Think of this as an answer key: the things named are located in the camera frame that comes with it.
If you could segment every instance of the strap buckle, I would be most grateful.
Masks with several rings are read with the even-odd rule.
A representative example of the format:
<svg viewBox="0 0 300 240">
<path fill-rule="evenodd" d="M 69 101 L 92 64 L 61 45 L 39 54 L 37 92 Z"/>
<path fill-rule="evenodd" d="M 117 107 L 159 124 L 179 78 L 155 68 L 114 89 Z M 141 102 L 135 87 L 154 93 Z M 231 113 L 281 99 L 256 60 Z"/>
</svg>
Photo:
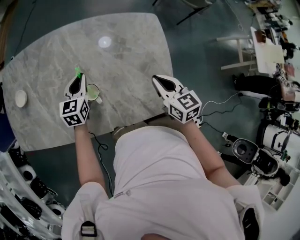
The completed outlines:
<svg viewBox="0 0 300 240">
<path fill-rule="evenodd" d="M 97 237 L 96 225 L 91 221 L 84 222 L 83 224 L 81 224 L 80 234 L 83 237 Z"/>
</svg>

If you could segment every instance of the green tip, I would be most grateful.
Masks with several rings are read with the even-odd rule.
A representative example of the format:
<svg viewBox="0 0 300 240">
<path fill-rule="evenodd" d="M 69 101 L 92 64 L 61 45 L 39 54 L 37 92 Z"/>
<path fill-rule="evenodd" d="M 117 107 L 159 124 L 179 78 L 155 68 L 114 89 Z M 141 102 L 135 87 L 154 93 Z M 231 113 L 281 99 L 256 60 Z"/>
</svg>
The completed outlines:
<svg viewBox="0 0 300 240">
<path fill-rule="evenodd" d="M 76 72 L 77 77 L 81 77 L 81 71 L 80 71 L 79 67 L 75 67 L 75 72 Z"/>
</svg>

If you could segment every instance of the shoulder strap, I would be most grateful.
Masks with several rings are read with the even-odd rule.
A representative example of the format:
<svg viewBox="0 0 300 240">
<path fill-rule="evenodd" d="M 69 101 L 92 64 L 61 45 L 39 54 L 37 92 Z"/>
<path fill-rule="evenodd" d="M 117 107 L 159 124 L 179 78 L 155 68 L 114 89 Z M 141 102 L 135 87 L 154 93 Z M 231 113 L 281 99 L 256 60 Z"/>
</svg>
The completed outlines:
<svg viewBox="0 0 300 240">
<path fill-rule="evenodd" d="M 239 215 L 240 226 L 244 231 L 245 240 L 258 240 L 261 235 L 261 228 L 255 205 L 244 206 L 244 204 L 236 202 L 235 207 Z"/>
<path fill-rule="evenodd" d="M 82 240 L 96 240 L 97 229 L 90 199 L 86 195 L 80 195 L 80 203 L 84 214 L 84 223 L 81 225 L 80 234 Z"/>
</svg>

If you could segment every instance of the black bag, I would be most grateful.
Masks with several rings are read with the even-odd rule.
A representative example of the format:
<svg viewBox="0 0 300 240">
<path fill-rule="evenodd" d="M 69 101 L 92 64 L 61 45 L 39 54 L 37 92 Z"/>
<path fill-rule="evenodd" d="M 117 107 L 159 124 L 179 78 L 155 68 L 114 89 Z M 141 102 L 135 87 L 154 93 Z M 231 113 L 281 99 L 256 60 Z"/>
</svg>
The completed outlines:
<svg viewBox="0 0 300 240">
<path fill-rule="evenodd" d="M 4 113 L 6 113 L 5 106 L 4 106 L 2 83 L 0 82 L 0 112 L 2 110 L 4 111 Z"/>
</svg>

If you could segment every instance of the white cube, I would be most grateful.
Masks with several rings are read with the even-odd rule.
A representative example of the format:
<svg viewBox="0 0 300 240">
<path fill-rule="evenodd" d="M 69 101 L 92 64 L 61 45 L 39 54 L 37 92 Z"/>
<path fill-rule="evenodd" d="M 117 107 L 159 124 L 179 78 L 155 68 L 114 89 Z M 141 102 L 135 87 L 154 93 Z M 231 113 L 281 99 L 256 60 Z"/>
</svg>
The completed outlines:
<svg viewBox="0 0 300 240">
<path fill-rule="evenodd" d="M 168 101 L 168 113 L 181 123 L 186 123 L 199 116 L 202 102 L 195 92 L 189 91 L 183 95 L 177 94 Z"/>
<path fill-rule="evenodd" d="M 84 124 L 89 111 L 88 96 L 77 97 L 60 103 L 60 118 L 68 128 Z"/>
</svg>

